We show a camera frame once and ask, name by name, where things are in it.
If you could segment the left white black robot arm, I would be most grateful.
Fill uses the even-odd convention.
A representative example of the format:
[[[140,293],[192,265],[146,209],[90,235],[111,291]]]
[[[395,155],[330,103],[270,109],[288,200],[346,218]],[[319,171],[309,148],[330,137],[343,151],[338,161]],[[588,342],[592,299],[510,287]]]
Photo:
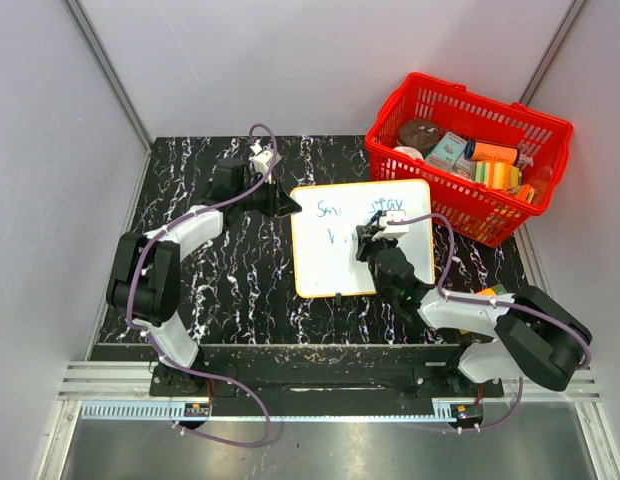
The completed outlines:
[[[185,214],[155,230],[127,232],[119,239],[106,302],[125,315],[131,329],[149,337],[159,361],[175,368],[172,384],[185,395],[201,392],[207,373],[195,364],[199,347],[178,314],[181,263],[246,213],[284,218],[302,211],[274,175],[279,159],[266,150],[250,160],[221,161]]]

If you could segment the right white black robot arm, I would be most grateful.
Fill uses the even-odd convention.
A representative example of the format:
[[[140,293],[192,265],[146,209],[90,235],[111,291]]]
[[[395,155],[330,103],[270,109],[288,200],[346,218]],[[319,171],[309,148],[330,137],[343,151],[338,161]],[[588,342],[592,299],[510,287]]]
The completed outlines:
[[[460,347],[447,361],[444,380],[453,394],[466,396],[489,380],[519,377],[563,391],[589,362],[591,332],[539,288],[488,296],[446,291],[416,276],[384,227],[359,225],[356,235],[357,261],[367,265],[376,293],[398,317],[490,337]]]

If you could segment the white blue whiteboard marker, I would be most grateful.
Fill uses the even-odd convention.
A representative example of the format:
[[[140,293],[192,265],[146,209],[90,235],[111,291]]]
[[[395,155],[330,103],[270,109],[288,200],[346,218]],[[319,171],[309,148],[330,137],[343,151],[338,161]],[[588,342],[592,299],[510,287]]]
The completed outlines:
[[[384,215],[383,211],[377,211],[371,218],[370,220],[367,222],[366,226],[374,226],[374,225],[379,225],[380,222],[380,218]]]

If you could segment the yellow framed whiteboard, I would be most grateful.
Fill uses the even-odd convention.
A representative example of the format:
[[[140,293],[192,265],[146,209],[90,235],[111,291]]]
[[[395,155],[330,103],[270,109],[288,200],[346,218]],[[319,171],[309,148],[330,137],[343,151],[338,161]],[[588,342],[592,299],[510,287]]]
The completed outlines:
[[[302,298],[373,295],[368,265],[356,259],[358,225],[378,211],[408,219],[431,212],[429,184],[420,179],[297,187],[302,210],[291,216],[294,278]]]

